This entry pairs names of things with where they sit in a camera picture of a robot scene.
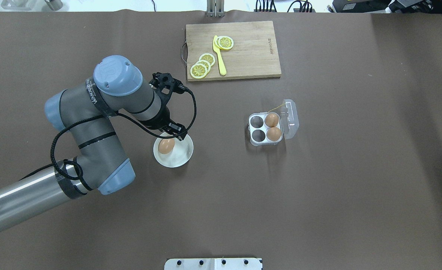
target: yellow knife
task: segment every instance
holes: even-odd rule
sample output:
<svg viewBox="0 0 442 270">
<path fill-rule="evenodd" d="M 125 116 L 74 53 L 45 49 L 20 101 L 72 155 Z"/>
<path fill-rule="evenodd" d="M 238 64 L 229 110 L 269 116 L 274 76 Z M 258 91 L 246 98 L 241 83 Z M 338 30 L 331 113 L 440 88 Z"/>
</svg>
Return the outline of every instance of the yellow knife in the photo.
<svg viewBox="0 0 442 270">
<path fill-rule="evenodd" d="M 219 74 L 226 75 L 226 66 L 224 66 L 224 62 L 221 57 L 221 50 L 216 45 L 217 36 L 214 36 L 213 39 L 213 51 L 217 54 L 217 64 L 219 65 Z"/>
</svg>

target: clear plastic egg tray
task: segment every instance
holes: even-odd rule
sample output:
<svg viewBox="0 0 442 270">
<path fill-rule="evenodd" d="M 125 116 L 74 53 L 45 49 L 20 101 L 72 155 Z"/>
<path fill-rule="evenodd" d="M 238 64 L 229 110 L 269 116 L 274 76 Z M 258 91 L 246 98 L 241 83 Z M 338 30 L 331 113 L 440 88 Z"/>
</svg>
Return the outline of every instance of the clear plastic egg tray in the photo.
<svg viewBox="0 0 442 270">
<path fill-rule="evenodd" d="M 248 118 L 249 138 L 252 145 L 276 145 L 283 138 L 289 140 L 294 137 L 299 128 L 296 103 L 292 99 L 284 99 L 282 105 L 278 108 L 279 113 L 274 112 L 274 110 L 271 110 L 273 111 L 271 113 L 275 113 L 279 117 L 279 123 L 276 127 L 281 130 L 281 137 L 277 141 L 271 141 L 267 137 L 270 127 L 266 125 L 265 119 L 270 112 L 253 113 Z"/>
<path fill-rule="evenodd" d="M 260 145 L 276 145 L 282 140 L 282 129 L 281 129 L 281 121 L 279 121 L 276 125 L 277 128 L 281 130 L 281 137 L 277 141 L 271 141 L 267 137 L 267 131 L 270 129 L 264 122 L 266 116 L 270 114 L 270 112 L 264 113 L 253 113 L 249 116 L 249 137 L 250 142 L 254 146 Z"/>
</svg>

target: wooden cutting board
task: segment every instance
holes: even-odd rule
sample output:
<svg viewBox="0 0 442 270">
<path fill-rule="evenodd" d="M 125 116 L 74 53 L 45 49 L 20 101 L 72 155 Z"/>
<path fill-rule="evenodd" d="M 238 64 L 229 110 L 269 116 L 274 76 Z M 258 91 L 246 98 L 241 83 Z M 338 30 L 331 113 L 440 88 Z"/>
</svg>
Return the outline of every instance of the wooden cutting board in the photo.
<svg viewBox="0 0 442 270">
<path fill-rule="evenodd" d="M 230 36 L 234 40 L 232 49 L 221 50 L 227 71 L 225 76 L 219 74 L 217 55 L 213 51 L 214 35 Z M 281 77 L 281 65 L 272 21 L 187 24 L 186 43 L 188 47 L 187 78 L 190 82 Z M 216 63 L 206 77 L 194 79 L 190 75 L 190 68 L 203 53 L 213 54 Z"/>
</svg>

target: black cable bundle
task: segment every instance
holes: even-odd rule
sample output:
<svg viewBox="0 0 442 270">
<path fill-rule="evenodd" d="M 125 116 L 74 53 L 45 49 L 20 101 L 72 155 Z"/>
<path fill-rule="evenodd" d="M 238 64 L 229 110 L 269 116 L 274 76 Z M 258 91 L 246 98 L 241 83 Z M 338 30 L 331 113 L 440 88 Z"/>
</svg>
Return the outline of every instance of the black cable bundle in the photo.
<svg viewBox="0 0 442 270">
<path fill-rule="evenodd" d="M 312 4 L 309 2 L 309 0 L 296 0 L 293 3 L 291 3 L 291 5 L 289 6 L 287 12 L 289 12 L 289 10 L 291 10 L 292 5 L 294 5 L 294 3 L 299 3 L 299 12 L 312 12 Z"/>
<path fill-rule="evenodd" d="M 274 0 L 271 0 L 271 5 L 269 5 L 269 0 L 262 0 L 262 6 L 261 6 L 261 0 L 256 0 L 255 12 L 273 12 L 273 7 L 274 7 L 274 12 L 277 12 Z"/>
</svg>

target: white bowl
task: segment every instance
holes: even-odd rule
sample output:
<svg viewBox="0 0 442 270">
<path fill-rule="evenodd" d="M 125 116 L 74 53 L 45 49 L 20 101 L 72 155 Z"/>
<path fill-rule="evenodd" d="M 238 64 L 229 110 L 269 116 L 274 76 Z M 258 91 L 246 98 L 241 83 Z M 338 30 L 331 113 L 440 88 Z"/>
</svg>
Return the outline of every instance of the white bowl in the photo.
<svg viewBox="0 0 442 270">
<path fill-rule="evenodd" d="M 167 137 L 170 135 L 163 132 L 161 136 Z M 159 142 L 161 142 L 161 140 L 161 138 L 157 138 L 153 147 L 154 157 L 159 164 L 168 168 L 176 168 L 186 164 L 186 162 L 188 162 L 188 160 L 191 158 L 194 145 L 192 144 L 192 140 L 189 135 L 186 135 L 182 141 L 174 138 L 174 148 L 167 154 L 161 154 L 158 151 Z"/>
</svg>

